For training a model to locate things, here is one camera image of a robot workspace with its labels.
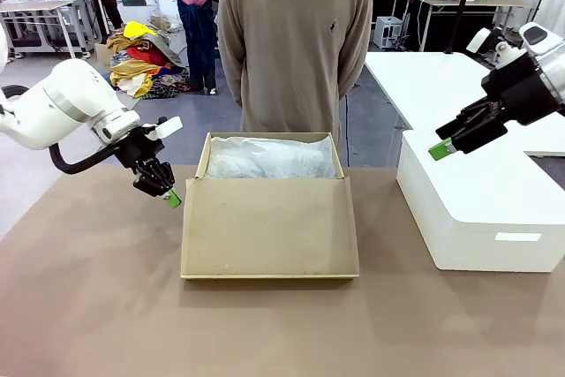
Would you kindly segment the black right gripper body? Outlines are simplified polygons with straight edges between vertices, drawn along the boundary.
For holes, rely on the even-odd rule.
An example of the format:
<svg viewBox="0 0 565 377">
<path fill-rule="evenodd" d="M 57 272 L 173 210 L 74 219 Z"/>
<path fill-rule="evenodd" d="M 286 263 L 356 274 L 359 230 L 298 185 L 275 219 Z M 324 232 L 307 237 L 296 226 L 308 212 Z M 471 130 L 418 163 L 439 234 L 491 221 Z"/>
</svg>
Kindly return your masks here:
<svg viewBox="0 0 565 377">
<path fill-rule="evenodd" d="M 494 69 L 481 81 L 489 102 L 490 116 L 500 123 L 517 121 L 529 125 L 564 110 L 563 101 L 542 77 L 528 53 Z"/>
</svg>

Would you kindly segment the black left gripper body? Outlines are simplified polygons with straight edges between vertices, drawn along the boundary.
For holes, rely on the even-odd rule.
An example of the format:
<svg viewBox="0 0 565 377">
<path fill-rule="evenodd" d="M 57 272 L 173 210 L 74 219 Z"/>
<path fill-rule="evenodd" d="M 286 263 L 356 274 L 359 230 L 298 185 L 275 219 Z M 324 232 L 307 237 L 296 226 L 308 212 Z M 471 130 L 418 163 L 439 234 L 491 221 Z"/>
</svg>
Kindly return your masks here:
<svg viewBox="0 0 565 377">
<path fill-rule="evenodd" d="M 154 127 L 136 127 L 117 143 L 117 159 L 127 169 L 136 170 L 154 159 L 163 149 L 160 139 L 150 139 Z"/>
</svg>

